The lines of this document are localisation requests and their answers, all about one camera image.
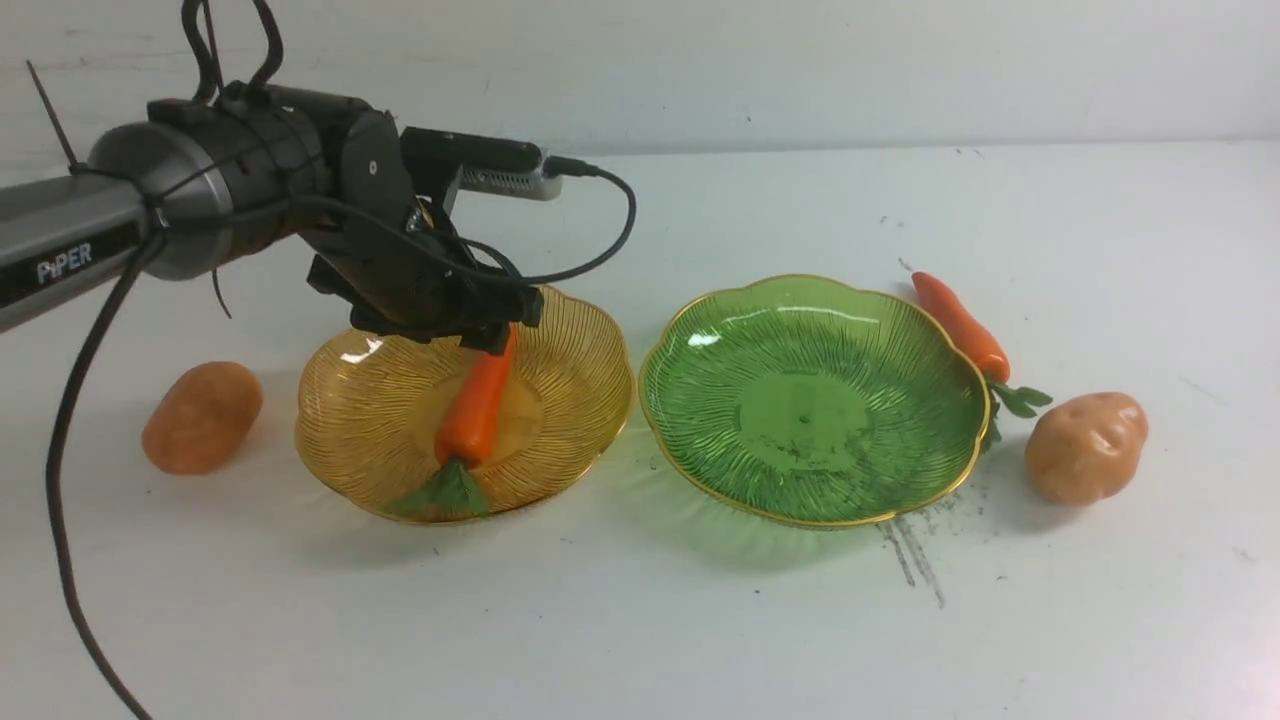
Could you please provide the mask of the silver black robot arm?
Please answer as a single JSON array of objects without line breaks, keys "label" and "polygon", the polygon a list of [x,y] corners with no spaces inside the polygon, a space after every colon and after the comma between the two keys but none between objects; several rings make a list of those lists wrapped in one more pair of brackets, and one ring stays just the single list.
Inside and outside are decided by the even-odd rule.
[{"label": "silver black robot arm", "polygon": [[122,275],[192,281],[297,234],[307,282],[356,329],[499,351],[539,325],[541,291],[477,263],[442,205],[421,206],[392,115],[365,101],[232,86],[216,106],[150,102],[65,176],[3,190],[3,329]]}]

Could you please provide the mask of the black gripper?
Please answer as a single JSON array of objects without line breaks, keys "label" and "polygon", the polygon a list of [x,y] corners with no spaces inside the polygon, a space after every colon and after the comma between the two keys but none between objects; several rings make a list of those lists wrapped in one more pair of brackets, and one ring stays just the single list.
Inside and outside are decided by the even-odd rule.
[{"label": "black gripper", "polygon": [[372,109],[326,127],[329,186],[300,196],[301,210],[316,219],[303,231],[317,255],[308,283],[346,300],[357,329],[412,341],[456,337],[462,348],[503,356],[512,324],[540,324],[541,291],[508,260],[476,259],[452,220],[454,197],[415,193],[402,131]]}]

